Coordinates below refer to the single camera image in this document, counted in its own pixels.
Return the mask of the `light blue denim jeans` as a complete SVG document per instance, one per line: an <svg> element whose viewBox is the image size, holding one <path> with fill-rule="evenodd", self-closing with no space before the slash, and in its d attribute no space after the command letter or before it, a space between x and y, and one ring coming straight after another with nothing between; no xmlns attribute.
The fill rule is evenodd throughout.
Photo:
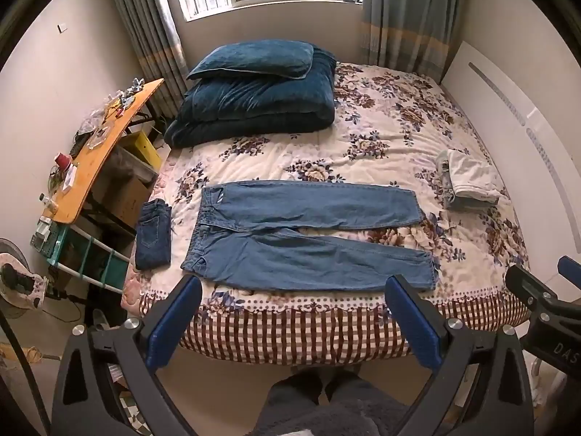
<svg viewBox="0 0 581 436"><path fill-rule="evenodd" d="M437 282L430 253L333 235L422 220L415 193L399 187L278 180L207 186L181 268L238 289L377 292L401 275L429 291Z"/></svg>

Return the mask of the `white bed headboard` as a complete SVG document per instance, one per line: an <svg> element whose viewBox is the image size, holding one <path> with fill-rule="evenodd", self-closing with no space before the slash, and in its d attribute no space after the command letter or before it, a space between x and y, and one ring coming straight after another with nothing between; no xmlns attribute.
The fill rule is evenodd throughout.
<svg viewBox="0 0 581 436"><path fill-rule="evenodd" d="M469 43L461 43L441 86L491 155L515 208L531 272L560 299L579 299L579 289L557 271L561 257L580 258L580 175L556 132Z"/></svg>

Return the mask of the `folded white grey garment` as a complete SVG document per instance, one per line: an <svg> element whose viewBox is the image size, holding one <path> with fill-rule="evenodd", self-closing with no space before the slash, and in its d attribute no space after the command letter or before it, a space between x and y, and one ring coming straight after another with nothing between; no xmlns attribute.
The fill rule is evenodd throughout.
<svg viewBox="0 0 581 436"><path fill-rule="evenodd" d="M502 183L489 163L459 151L446 150L438 155L435 164L446 209L480 209L498 204Z"/></svg>

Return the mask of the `teal metal shelf rack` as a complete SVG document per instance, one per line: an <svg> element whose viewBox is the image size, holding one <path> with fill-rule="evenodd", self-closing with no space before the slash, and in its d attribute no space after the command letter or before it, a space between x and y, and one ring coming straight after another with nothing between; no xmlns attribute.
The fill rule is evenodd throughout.
<svg viewBox="0 0 581 436"><path fill-rule="evenodd" d="M122 293L129 258L76 225L40 217L31 246L58 271L93 286Z"/></svg>

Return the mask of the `folded dark blue jeans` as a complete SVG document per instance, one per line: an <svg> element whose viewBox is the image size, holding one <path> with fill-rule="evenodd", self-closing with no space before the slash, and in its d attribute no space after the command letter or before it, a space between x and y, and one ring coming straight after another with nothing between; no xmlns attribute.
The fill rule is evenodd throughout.
<svg viewBox="0 0 581 436"><path fill-rule="evenodd" d="M136 229L135 267L148 271L171 261L171 207L162 199L145 202Z"/></svg>

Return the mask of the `person's dark trousers legs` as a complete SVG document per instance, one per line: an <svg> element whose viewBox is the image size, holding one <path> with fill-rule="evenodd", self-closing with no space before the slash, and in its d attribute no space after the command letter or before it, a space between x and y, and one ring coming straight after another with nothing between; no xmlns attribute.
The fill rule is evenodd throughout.
<svg viewBox="0 0 581 436"><path fill-rule="evenodd" d="M269 390L252 435L393 435L408 407L350 367L305 368Z"/></svg>

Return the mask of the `cardboard box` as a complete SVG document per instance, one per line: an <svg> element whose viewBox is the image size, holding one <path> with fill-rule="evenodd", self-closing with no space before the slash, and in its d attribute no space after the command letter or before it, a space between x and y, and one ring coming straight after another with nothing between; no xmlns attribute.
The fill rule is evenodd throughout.
<svg viewBox="0 0 581 436"><path fill-rule="evenodd" d="M115 146L97 174L92 197L119 222L134 229L158 171L125 148Z"/></svg>

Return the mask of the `floral fleece bed blanket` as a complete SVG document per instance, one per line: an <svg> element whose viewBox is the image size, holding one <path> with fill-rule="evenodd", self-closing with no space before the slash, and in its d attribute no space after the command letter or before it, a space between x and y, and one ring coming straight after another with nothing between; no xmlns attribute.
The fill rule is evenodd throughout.
<svg viewBox="0 0 581 436"><path fill-rule="evenodd" d="M354 231L366 244L433 255L440 313L476 330L524 323L528 312L504 284L528 253L510 197L473 210L444 206L437 156L454 150L491 159L468 118L428 77L341 63L334 124L310 134L237 137L172 151L153 195L172 208L172 260L152 272L129 270L121 304L145 314L179 282L201 191L241 180L347 182L415 192L424 218L398 229ZM350 364L407 353L379 293L261 292L203 285L202 304L182 345L208 357L282 365Z"/></svg>

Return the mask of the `red cup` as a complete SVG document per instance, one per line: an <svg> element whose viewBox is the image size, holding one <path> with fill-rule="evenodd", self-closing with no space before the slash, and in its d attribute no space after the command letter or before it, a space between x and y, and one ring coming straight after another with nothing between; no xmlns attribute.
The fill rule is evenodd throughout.
<svg viewBox="0 0 581 436"><path fill-rule="evenodd" d="M69 156L69 154L59 153L55 156L54 162L60 171L66 172L72 164L72 158Z"/></svg>

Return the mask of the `yellow box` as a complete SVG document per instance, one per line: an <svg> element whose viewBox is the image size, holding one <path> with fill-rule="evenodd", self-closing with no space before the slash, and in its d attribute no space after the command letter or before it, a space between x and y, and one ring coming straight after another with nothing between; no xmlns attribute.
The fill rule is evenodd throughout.
<svg viewBox="0 0 581 436"><path fill-rule="evenodd" d="M152 142L143 131L138 131L122 137L118 145L129 151L140 161L148 164L153 170L159 171L162 166L162 159L159 156Z"/></svg>

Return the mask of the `orange wooden side table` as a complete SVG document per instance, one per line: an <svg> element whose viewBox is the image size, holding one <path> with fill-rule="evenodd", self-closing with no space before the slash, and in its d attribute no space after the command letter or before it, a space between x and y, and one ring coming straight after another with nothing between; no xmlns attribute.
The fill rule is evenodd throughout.
<svg viewBox="0 0 581 436"><path fill-rule="evenodd" d="M129 127L132 119L163 83L164 80L162 78L145 83L143 90L135 94L133 103L120 116L117 116L115 111L112 111L111 114L104 118L104 124L110 127L104 141L94 148L89 148L88 144L82 147L80 154L74 161L77 170L72 187L66 192L61 187L57 188L56 193L51 197L57 208L55 211L51 211L50 208L45 206L42 214L46 218L64 223L64 225L71 225L76 222L83 210L85 201L89 197L97 175L101 172L101 168L114 146Z"/></svg>

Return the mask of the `right grey curtain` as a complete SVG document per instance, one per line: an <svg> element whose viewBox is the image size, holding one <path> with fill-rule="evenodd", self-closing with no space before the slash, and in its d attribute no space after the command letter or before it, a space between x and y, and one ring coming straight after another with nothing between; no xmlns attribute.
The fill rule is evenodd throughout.
<svg viewBox="0 0 581 436"><path fill-rule="evenodd" d="M362 0L361 60L439 82L464 0Z"/></svg>

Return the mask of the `grey curtain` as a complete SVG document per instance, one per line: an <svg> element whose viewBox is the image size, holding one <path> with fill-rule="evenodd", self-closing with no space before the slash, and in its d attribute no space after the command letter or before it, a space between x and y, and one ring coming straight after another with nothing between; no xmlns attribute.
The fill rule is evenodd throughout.
<svg viewBox="0 0 581 436"><path fill-rule="evenodd" d="M464 0L362 0L361 60L439 82Z"/></svg>
<svg viewBox="0 0 581 436"><path fill-rule="evenodd" d="M114 0L147 81L162 79L156 113L173 120L188 90L187 64L168 0Z"/></svg>

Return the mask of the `dark teal pillow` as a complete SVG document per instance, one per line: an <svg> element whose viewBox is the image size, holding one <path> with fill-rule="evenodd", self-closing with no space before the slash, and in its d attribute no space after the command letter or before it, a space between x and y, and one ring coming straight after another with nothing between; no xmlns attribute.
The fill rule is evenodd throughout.
<svg viewBox="0 0 581 436"><path fill-rule="evenodd" d="M219 75L262 75L303 79L310 71L314 47L295 40L252 40L222 45L206 55L188 80Z"/></svg>

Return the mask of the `left grey curtain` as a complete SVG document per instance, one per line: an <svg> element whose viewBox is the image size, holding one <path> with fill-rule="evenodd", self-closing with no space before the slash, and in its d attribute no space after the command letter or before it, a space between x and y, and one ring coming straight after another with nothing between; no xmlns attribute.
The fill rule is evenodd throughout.
<svg viewBox="0 0 581 436"><path fill-rule="evenodd" d="M156 113L173 120L188 90L187 64L168 0L114 0L147 81L162 79Z"/></svg>

